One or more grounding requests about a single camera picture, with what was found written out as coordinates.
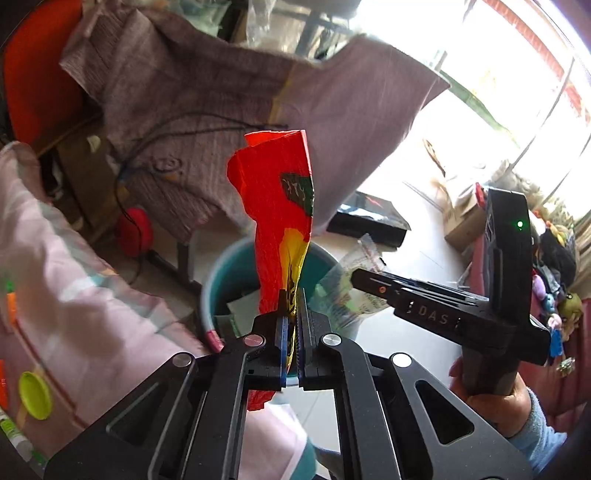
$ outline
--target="human hand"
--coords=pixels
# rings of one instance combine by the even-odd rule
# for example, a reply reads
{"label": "human hand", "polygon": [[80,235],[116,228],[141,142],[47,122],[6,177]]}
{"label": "human hand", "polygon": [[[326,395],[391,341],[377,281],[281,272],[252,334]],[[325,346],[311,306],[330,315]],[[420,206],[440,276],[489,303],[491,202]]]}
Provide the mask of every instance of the human hand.
{"label": "human hand", "polygon": [[510,438],[517,435],[531,412],[530,394],[521,376],[517,374],[513,391],[506,397],[487,394],[470,396],[462,383],[463,370],[462,357],[460,357],[449,370],[449,376],[453,377],[449,389],[483,419],[496,425],[497,431],[503,437]]}

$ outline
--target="pink blanket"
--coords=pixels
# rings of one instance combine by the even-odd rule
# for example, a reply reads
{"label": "pink blanket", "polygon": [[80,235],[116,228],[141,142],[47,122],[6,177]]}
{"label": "pink blanket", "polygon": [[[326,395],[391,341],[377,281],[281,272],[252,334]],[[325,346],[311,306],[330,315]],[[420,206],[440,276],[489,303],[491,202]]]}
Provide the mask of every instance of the pink blanket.
{"label": "pink blanket", "polygon": [[[177,352],[207,354],[164,300],[135,291],[73,231],[43,192],[25,144],[0,151],[0,358],[9,415],[51,456]],[[11,326],[5,283],[15,287]],[[44,377],[53,412],[44,421],[21,405],[18,377]],[[240,479],[289,478],[306,434],[280,406],[246,418]]]}

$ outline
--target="gray blanket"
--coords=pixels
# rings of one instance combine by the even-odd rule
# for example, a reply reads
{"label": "gray blanket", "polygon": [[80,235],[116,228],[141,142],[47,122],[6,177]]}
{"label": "gray blanket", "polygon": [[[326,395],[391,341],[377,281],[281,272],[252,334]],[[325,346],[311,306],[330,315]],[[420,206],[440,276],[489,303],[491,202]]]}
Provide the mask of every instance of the gray blanket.
{"label": "gray blanket", "polygon": [[85,16],[61,66],[103,108],[129,190],[181,242],[218,210],[247,223],[226,177],[244,133],[265,124],[307,131],[318,232],[448,87],[366,37],[313,64],[228,44],[172,13],[118,0]]}

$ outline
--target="plastic bag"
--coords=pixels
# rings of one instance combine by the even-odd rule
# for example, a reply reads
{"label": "plastic bag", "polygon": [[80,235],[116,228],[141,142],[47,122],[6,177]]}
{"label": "plastic bag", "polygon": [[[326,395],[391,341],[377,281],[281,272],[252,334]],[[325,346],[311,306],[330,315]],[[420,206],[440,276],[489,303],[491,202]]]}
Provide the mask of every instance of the plastic bag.
{"label": "plastic bag", "polygon": [[150,7],[168,10],[184,17],[197,30],[212,37],[217,36],[220,22],[230,0],[124,0],[133,7]]}
{"label": "plastic bag", "polygon": [[277,0],[248,0],[246,42],[258,47],[271,26],[271,12]]}
{"label": "plastic bag", "polygon": [[310,310],[323,313],[335,333],[355,339],[359,325],[367,317],[388,307],[388,303],[351,285],[351,275],[357,268],[382,272],[386,264],[369,234],[358,240],[357,246],[318,282],[309,302]]}

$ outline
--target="cardboard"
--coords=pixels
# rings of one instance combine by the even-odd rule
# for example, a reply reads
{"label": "cardboard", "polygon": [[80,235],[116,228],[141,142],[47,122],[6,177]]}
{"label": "cardboard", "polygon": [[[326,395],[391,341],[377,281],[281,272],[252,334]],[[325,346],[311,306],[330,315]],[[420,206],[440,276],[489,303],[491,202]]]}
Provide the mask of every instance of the cardboard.
{"label": "cardboard", "polygon": [[460,253],[484,233],[486,212],[478,206],[476,196],[461,207],[454,208],[451,201],[443,210],[443,235],[447,243]]}

